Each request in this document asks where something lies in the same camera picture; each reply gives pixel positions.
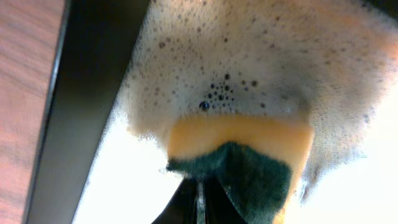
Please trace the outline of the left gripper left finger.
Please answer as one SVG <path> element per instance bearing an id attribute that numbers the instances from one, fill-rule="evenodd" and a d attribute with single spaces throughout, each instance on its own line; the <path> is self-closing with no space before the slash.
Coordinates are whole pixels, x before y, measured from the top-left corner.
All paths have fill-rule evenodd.
<path id="1" fill-rule="evenodd" d="M 197 181 L 183 179 L 162 213 L 152 224 L 195 224 L 197 222 Z"/>

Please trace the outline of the orange green sponge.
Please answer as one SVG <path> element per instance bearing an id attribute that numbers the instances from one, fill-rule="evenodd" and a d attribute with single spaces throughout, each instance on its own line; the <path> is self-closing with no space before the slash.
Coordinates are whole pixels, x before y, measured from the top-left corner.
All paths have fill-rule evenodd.
<path id="1" fill-rule="evenodd" d="M 285 223 L 315 131 L 264 116 L 193 116 L 178 120 L 167 168 L 216 179 L 246 223 Z"/>

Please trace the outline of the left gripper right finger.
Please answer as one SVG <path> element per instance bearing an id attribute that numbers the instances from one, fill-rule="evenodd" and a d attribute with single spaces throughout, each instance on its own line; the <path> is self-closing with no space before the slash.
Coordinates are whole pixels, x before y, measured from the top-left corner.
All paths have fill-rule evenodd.
<path id="1" fill-rule="evenodd" d="M 205 223 L 246 224 L 216 178 L 204 181 Z"/>

